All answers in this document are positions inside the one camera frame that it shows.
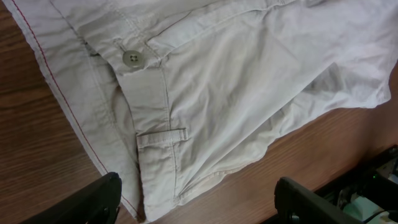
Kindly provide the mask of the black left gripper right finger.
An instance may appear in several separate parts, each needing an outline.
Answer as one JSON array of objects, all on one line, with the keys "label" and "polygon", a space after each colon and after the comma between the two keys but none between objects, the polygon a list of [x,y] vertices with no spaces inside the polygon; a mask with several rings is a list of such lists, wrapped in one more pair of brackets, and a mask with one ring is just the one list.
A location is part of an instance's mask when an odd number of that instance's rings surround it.
[{"label": "black left gripper right finger", "polygon": [[288,177],[278,180],[274,204],[282,224],[362,224]]}]

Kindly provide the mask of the beige cargo shorts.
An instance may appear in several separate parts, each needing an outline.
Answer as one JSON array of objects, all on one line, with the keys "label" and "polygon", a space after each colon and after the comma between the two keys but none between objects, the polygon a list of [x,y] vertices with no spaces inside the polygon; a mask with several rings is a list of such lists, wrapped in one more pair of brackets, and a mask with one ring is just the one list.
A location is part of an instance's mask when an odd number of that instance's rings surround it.
[{"label": "beige cargo shorts", "polygon": [[337,108],[389,101],[397,2],[5,1],[90,159],[158,220]]}]

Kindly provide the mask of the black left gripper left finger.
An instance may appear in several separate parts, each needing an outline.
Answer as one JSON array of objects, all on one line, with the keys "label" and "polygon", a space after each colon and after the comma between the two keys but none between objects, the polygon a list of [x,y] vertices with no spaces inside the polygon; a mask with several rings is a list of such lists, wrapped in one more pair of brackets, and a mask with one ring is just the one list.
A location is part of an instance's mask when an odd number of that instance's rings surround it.
[{"label": "black left gripper left finger", "polygon": [[119,175],[107,173],[21,224],[115,224],[120,211],[121,190]]}]

